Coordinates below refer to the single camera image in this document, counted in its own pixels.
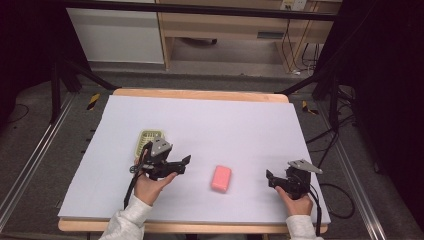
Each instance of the gray carpet floor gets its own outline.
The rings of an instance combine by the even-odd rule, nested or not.
[[[247,76],[196,76],[174,74],[118,74],[98,73],[105,80],[124,87],[201,89],[227,91],[274,92],[291,86],[296,80]],[[85,233],[64,233],[58,227],[59,207],[67,188],[82,159],[89,139],[101,120],[110,91],[104,90],[91,81],[81,78],[83,89],[76,95],[74,103],[54,141],[38,166],[23,196],[18,202],[2,234],[21,234],[22,238],[32,239],[85,239]],[[326,112],[314,115],[302,110],[302,101],[313,101],[313,85],[301,89],[290,96],[298,114],[305,140],[327,130],[323,116]],[[100,93],[100,99],[93,110],[86,110],[91,96]],[[26,161],[42,137],[50,119],[50,85],[43,83],[23,91],[18,99],[13,121],[0,132],[0,201],[12,187]],[[317,102],[322,106],[327,101]],[[340,110],[340,119],[352,114],[349,107]],[[390,179],[374,172],[374,162],[369,148],[363,140],[355,119],[340,128],[339,141],[343,144],[355,172],[374,207],[388,239],[424,239],[424,235],[413,220],[410,212],[393,187]],[[318,164],[331,138],[330,135],[308,144],[311,158]],[[334,147],[326,156],[319,176],[320,183],[335,184],[350,193],[346,177],[341,170],[340,160]],[[322,187],[324,197],[334,214],[347,215],[351,204],[340,191]],[[370,239],[361,213],[356,210],[349,219],[331,216],[329,230],[323,234],[326,239]],[[275,235],[271,239],[285,239]]]

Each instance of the floor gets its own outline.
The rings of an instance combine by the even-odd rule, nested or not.
[[[312,58],[314,49],[311,46],[305,53],[305,59]],[[207,40],[193,40],[193,39],[178,39],[175,43],[174,52],[172,54],[171,68],[167,71],[163,69],[126,69],[127,73],[116,73],[116,69],[93,69],[99,71],[99,75],[105,80],[118,81],[120,84],[126,84],[126,86],[133,86],[136,84],[145,84],[146,86],[153,88],[189,88],[189,89],[201,89],[202,87],[211,90],[222,90],[222,89],[233,89],[240,91],[264,91],[273,92],[283,90],[284,87],[305,79],[312,74],[312,68],[309,61],[303,61],[306,63],[302,64],[302,59],[299,59],[297,65],[302,68],[299,74],[286,73],[282,67],[282,61],[278,56],[275,49],[275,45],[269,42],[251,42],[251,41],[224,41],[218,40],[216,45],[212,45]],[[143,83],[143,80],[139,79],[140,75],[134,72],[145,72],[149,75],[149,82]],[[207,84],[202,82],[201,79],[206,79]],[[278,79],[284,78],[286,84],[281,84]],[[238,79],[248,82],[237,82]],[[95,84],[86,83],[84,90],[76,96],[77,106],[85,105],[86,98],[91,95],[92,88],[98,88]],[[298,92],[290,96],[290,102],[295,104],[298,111],[299,121],[302,126],[302,130],[305,134],[305,139],[311,139],[318,135],[325,129],[327,129],[327,123],[325,120],[325,114],[315,115],[310,112],[304,112],[302,109],[302,101],[308,100],[314,106],[315,102],[311,99],[310,93],[313,90],[314,85],[307,86],[300,89]],[[351,93],[351,89],[346,88],[346,92]],[[40,137],[35,137],[34,140],[24,141],[23,136],[31,135],[42,136],[44,130],[47,127],[49,121],[49,88],[48,85],[42,84],[34,88],[24,91],[19,96],[19,101],[22,105],[17,105],[15,112],[11,115],[11,119],[19,119],[20,116],[25,116],[26,108],[30,110],[27,118],[17,120],[12,125],[3,129],[0,134],[0,156],[2,163],[5,163],[5,159],[14,159],[14,164],[2,164],[8,174],[1,174],[0,180],[4,188],[12,188],[14,179],[18,177],[21,169],[24,168],[26,160],[31,156],[32,151],[35,147],[36,142]],[[102,99],[99,102],[99,108],[106,101]],[[320,113],[326,112],[326,102],[317,103],[317,109]],[[54,192],[53,196],[62,196],[66,193],[66,189],[59,188],[62,186],[62,181],[71,181],[72,172],[75,172],[75,168],[78,167],[78,161],[75,160],[74,156],[81,156],[83,150],[86,149],[89,142],[81,139],[89,139],[92,136],[92,132],[89,129],[95,129],[93,126],[85,126],[86,124],[81,120],[90,120],[88,122],[99,121],[98,116],[92,116],[93,114],[83,112],[84,115],[70,113],[64,122],[64,126],[57,138],[61,139],[61,144],[69,141],[69,145],[57,145],[53,143],[50,148],[60,149],[62,154],[56,152],[47,152],[44,162],[39,164],[37,172],[47,172],[51,175],[51,178],[45,178],[40,176],[37,172],[32,177],[28,184],[26,191],[22,192],[24,199],[30,199],[29,201],[20,201],[16,205],[15,211],[12,212],[9,221],[5,226],[1,227],[1,232],[9,234],[1,236],[0,238],[13,239],[10,236],[18,236],[20,239],[84,239],[85,236],[81,234],[60,234],[57,230],[57,215],[54,215],[58,206],[57,202],[60,197],[50,197],[49,199],[37,200],[44,201],[46,204],[40,204],[32,202],[31,199],[39,199],[38,196],[43,193],[47,196],[51,196],[50,192]],[[351,110],[347,107],[340,109],[340,118],[350,116]],[[359,206],[354,216],[350,219],[339,219],[332,217],[332,224],[329,227],[328,233],[323,235],[326,239],[424,239],[424,235],[421,230],[416,226],[413,219],[411,218],[408,209],[403,205],[399,196],[397,196],[396,190],[392,186],[390,179],[384,175],[376,174],[373,169],[372,157],[367,152],[366,143],[362,140],[360,132],[353,124],[349,122],[343,128],[341,128],[339,141],[329,152],[326,161],[323,163],[323,168],[329,172],[328,175],[323,176],[319,179],[320,182],[325,183],[337,183],[343,189],[345,189],[349,195],[352,196],[352,184],[346,179],[346,169],[343,167],[345,162],[340,161],[342,158],[347,158],[353,165],[356,171],[357,177],[362,182],[361,189],[364,190],[367,201],[371,203],[371,210],[379,220],[384,229],[383,236],[372,236],[372,231],[367,228],[366,222],[369,217],[369,212],[363,212],[364,208]],[[85,129],[82,133],[73,131],[72,128],[77,126],[80,129]],[[71,139],[77,136],[80,138],[77,145],[73,144]],[[316,164],[323,154],[321,149],[325,148],[331,137],[327,136],[323,139],[324,141],[316,141],[310,145],[311,158]],[[9,149],[16,149],[19,146],[21,158],[13,158],[13,153]],[[76,161],[72,164],[73,168],[61,169],[60,162],[57,158],[62,161]],[[325,196],[328,204],[334,213],[341,215],[349,214],[351,210],[349,199],[344,194],[334,189],[326,189]],[[7,191],[0,191],[1,199],[7,195]],[[50,213],[49,216],[43,215],[39,212]],[[44,225],[46,229],[37,225],[36,221],[39,218],[49,218],[49,222]],[[92,239],[98,238],[98,234],[94,234]],[[270,236],[272,240],[286,239],[286,236],[276,235]]]

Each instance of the sleeve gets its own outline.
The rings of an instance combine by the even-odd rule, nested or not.
[[[125,208],[125,210],[118,211],[110,219],[109,224],[100,239],[143,239],[144,221],[146,221],[151,210],[151,206],[145,204],[140,199],[132,195],[127,208]]]
[[[315,228],[312,225],[311,217],[308,215],[294,215],[286,220],[287,227],[292,240],[323,240],[315,235]]]

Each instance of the pink sponge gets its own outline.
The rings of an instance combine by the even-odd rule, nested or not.
[[[220,192],[226,192],[230,183],[231,169],[224,166],[216,166],[211,187]]]

